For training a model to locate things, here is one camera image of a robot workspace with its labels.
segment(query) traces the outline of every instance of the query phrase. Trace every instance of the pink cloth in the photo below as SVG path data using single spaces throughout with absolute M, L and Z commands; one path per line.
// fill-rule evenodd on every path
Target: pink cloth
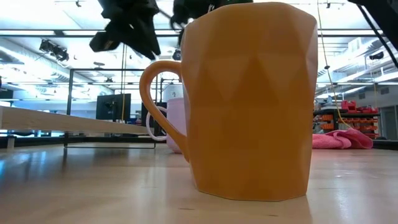
M 326 134 L 313 134 L 314 149 L 371 149 L 373 141 L 362 132 L 350 128 L 337 130 Z

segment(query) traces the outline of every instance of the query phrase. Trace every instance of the wooden board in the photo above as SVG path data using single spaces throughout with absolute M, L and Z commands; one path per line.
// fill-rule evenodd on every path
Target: wooden board
M 0 129 L 147 134 L 145 127 L 0 106 Z

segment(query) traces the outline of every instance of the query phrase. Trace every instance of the table surface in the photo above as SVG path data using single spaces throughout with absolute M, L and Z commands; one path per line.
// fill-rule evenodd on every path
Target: table surface
M 198 192 L 164 145 L 26 147 L 0 154 L 0 208 L 0 223 L 397 223 L 398 152 L 314 150 L 307 196 L 242 202 Z

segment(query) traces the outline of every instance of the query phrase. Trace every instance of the mug handle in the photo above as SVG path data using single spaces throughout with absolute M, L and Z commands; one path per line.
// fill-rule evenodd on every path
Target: mug handle
M 189 155 L 187 150 L 187 137 L 177 130 L 160 112 L 156 107 L 151 95 L 150 95 L 150 84 L 153 79 L 162 72 L 176 73 L 180 80 L 181 77 L 181 63 L 172 61 L 157 61 L 150 64 L 142 73 L 141 79 L 139 80 L 139 93 L 141 95 L 142 102 L 148 109 L 148 112 L 154 117 L 154 119 L 160 124 L 160 126 L 166 130 L 167 134 L 177 143 L 179 148 L 184 155 L 184 158 L 189 162 Z
M 167 113 L 167 109 L 164 107 L 158 106 L 158 109 Z M 157 137 L 152 133 L 152 131 L 150 130 L 150 126 L 149 126 L 149 120 L 150 120 L 150 112 L 147 113 L 147 119 L 145 122 L 149 136 L 155 141 L 165 141 L 167 139 L 167 136 Z

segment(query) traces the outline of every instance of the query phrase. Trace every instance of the orange mug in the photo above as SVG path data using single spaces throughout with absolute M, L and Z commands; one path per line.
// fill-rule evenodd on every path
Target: orange mug
M 199 191 L 279 201 L 307 191 L 317 69 L 313 16 L 284 3 L 233 4 L 189 23 L 182 62 L 148 66 L 140 94 L 190 163 Z M 161 72 L 183 81 L 186 136 L 150 97 Z

